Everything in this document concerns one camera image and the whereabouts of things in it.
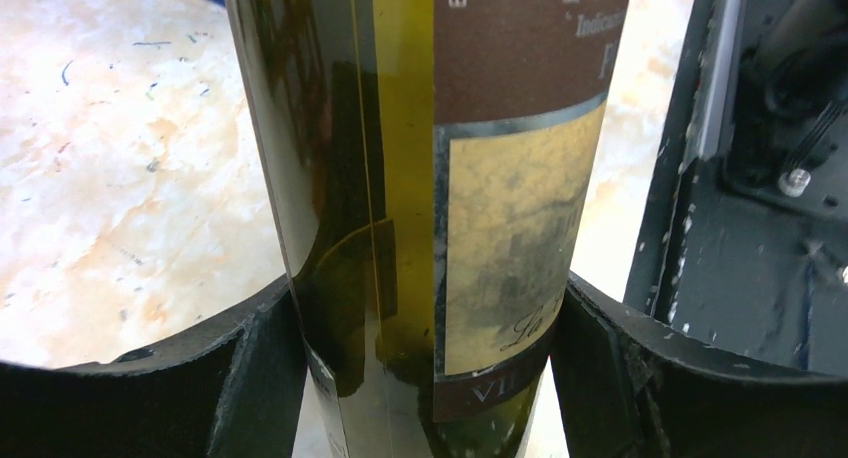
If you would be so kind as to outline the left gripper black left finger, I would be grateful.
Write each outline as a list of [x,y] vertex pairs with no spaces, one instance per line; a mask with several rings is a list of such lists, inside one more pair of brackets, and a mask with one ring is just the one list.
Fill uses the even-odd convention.
[[5,457],[289,457],[306,362],[279,277],[106,364],[1,366]]

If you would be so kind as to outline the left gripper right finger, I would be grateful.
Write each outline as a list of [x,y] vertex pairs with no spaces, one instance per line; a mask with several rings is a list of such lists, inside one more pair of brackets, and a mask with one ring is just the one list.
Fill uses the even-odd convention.
[[573,457],[843,457],[847,383],[688,337],[571,275],[551,365]]

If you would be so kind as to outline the dark green wine bottle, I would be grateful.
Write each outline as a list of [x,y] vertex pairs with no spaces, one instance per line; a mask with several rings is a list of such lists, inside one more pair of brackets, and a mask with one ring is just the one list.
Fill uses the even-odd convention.
[[226,0],[334,457],[517,457],[629,0]]

